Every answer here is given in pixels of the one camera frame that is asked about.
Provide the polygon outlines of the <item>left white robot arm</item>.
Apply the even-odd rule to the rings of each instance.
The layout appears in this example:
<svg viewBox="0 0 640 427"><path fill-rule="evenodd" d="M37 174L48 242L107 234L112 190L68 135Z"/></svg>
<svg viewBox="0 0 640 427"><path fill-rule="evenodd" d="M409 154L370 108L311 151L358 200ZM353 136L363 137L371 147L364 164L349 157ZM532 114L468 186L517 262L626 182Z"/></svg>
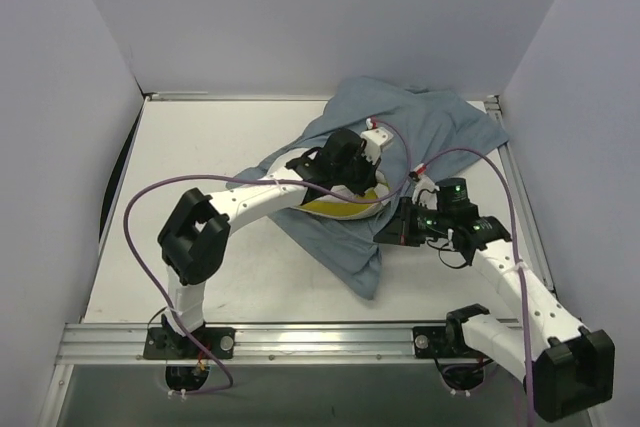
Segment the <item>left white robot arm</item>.
<svg viewBox="0 0 640 427"><path fill-rule="evenodd" d="M340 221L382 210L390 188L377 168L392 140L378 125L360 134L340 128L320 147L298 147L277 156L257 185L211 194L197 188L185 192L158 236L172 303L162 317L167 347L180 358L201 349L205 285L238 229L287 208Z"/></svg>

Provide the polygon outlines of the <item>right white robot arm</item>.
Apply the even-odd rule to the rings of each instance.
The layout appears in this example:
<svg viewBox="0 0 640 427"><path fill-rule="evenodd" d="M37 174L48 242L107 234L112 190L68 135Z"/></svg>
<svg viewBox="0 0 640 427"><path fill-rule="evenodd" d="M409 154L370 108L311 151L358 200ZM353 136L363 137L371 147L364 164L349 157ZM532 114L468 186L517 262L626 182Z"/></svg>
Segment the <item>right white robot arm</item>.
<svg viewBox="0 0 640 427"><path fill-rule="evenodd" d="M404 197L379 244L419 247L441 242L478 272L521 322L515 331L488 308L472 304L446 315L434 357L447 354L494 361L521 381L535 413L547 422L605 403L613 397L615 346L604 330L592 331L568 312L514 253L514 239L494 216L483 216L463 178L435 186L435 205Z"/></svg>

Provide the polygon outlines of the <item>blue-grey pillowcase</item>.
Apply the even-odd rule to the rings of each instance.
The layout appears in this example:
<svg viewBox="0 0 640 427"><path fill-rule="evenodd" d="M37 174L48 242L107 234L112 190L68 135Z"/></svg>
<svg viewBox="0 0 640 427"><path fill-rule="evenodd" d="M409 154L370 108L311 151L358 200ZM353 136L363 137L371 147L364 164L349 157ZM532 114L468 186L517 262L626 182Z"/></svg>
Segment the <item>blue-grey pillowcase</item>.
<svg viewBox="0 0 640 427"><path fill-rule="evenodd" d="M367 202L352 203L352 193L336 186L333 196L280 210L270 218L356 295L371 300L382 270L374 237L391 219L400 198L413 194L410 170L427 162L427 176L443 180L505 144L508 135L455 93L411 91L357 78L338 87L322 115L298 138L237 176L266 177L301 153L320 149L340 128L365 140L363 155L377 166L378 184L367 191Z"/></svg>

